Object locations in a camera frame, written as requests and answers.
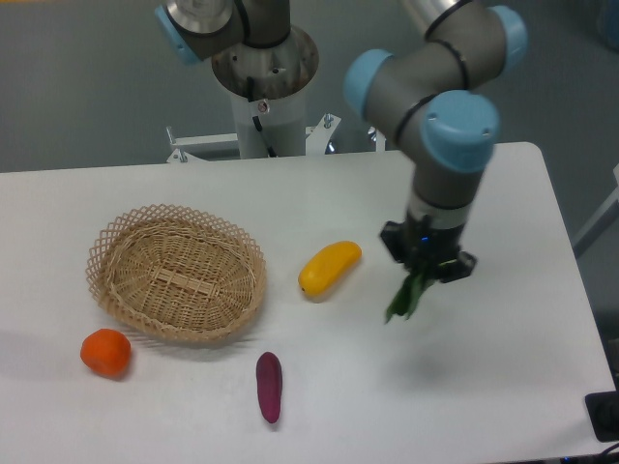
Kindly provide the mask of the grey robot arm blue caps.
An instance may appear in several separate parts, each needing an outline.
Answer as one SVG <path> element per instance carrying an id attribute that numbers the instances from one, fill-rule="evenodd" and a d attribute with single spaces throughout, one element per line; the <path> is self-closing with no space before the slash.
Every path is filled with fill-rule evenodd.
<path id="1" fill-rule="evenodd" d="M 528 47 L 526 26 L 509 8 L 478 1 L 409 1 L 424 37 L 410 55 L 372 49 L 348 68 L 350 108 L 414 164 L 406 217 L 381 239 L 393 259 L 429 280 L 469 276 L 474 256 L 460 237 L 492 157 L 499 116 L 478 86 L 506 73 Z M 314 79 L 318 52 L 290 19 L 286 1 L 164 1 L 156 18 L 187 64 L 210 61 L 241 105 L 240 153 L 276 158 L 306 151 L 304 113 L 291 101 Z"/>

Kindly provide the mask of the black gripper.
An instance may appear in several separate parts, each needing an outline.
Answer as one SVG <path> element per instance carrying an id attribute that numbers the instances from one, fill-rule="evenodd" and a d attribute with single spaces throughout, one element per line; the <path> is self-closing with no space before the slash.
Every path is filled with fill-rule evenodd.
<path id="1" fill-rule="evenodd" d="M 416 219 L 408 215 L 404 224 L 387 221 L 379 237 L 393 260 L 409 271 L 424 263 L 438 265 L 435 279 L 449 283 L 472 275 L 477 257 L 461 250 L 460 238 L 465 225 L 438 229 L 430 225 L 431 217 Z"/>

